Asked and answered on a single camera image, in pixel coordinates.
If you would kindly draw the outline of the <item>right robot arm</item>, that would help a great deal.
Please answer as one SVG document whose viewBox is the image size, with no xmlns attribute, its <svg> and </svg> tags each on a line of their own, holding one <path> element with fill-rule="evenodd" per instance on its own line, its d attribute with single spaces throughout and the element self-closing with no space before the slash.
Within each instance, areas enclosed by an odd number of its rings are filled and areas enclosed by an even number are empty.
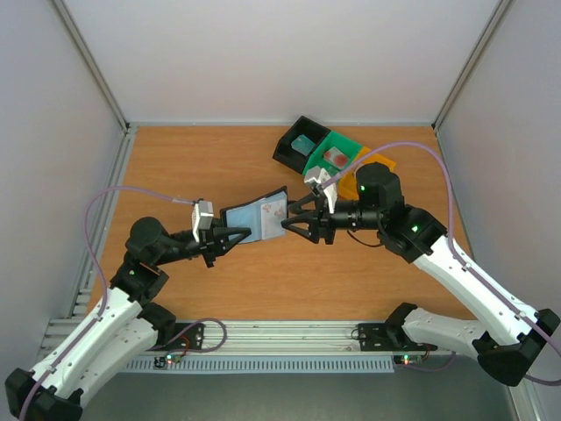
<svg viewBox="0 0 561 421">
<path fill-rule="evenodd" d="M 389 342 L 405 350 L 414 344 L 463 354 L 496 381 L 517 386 L 558 328 L 559 316 L 515 298 L 477 265 L 451 233 L 426 210 L 408 205 L 398 175 L 382 163 L 356 173 L 358 199 L 340 200 L 328 173 L 314 167 L 306 175 L 309 195 L 290 202 L 282 227 L 312 243 L 332 244 L 338 230 L 375 230 L 383 247 L 430 275 L 474 316 L 439 316 L 400 304 L 385 322 Z"/>
</svg>

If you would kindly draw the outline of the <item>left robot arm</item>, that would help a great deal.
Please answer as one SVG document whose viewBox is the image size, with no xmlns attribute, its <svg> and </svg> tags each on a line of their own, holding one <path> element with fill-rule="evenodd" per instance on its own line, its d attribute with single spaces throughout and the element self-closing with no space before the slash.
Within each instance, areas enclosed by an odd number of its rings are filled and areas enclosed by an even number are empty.
<svg viewBox="0 0 561 421">
<path fill-rule="evenodd" d="M 176 317 L 153 299 L 168 280 L 161 266 L 202 257 L 208 267 L 251 235 L 211 218 L 196 231 L 168 233 L 160 221 L 136 221 L 124 261 L 93 310 L 30 370 L 16 368 L 4 385 L 19 420 L 78 420 L 95 394 L 128 362 L 176 339 Z"/>
</svg>

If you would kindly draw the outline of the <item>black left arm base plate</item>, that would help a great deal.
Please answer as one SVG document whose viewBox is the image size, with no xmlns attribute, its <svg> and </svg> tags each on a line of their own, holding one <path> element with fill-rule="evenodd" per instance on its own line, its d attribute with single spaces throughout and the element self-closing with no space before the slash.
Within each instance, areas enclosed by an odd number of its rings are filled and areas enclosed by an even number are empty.
<svg viewBox="0 0 561 421">
<path fill-rule="evenodd" d="M 182 352 L 186 346 L 188 346 L 189 351 L 201 350 L 205 329 L 204 323 L 197 323 L 194 327 L 183 331 L 187 326 L 188 323 L 176 323 L 168 336 L 168 339 L 174 340 L 168 341 L 164 345 L 156 344 L 150 348 L 150 351 Z"/>
</svg>

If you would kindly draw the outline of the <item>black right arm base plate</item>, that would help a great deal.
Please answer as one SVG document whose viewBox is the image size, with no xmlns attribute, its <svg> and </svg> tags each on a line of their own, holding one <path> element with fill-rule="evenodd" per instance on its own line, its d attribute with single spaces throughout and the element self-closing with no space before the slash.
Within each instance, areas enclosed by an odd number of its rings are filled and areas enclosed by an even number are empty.
<svg viewBox="0 0 561 421">
<path fill-rule="evenodd" d="M 352 337 L 359 342 L 362 352 L 424 352 L 436 351 L 437 346 L 415 342 L 402 329 L 385 323 L 360 323 L 352 331 Z"/>
</svg>

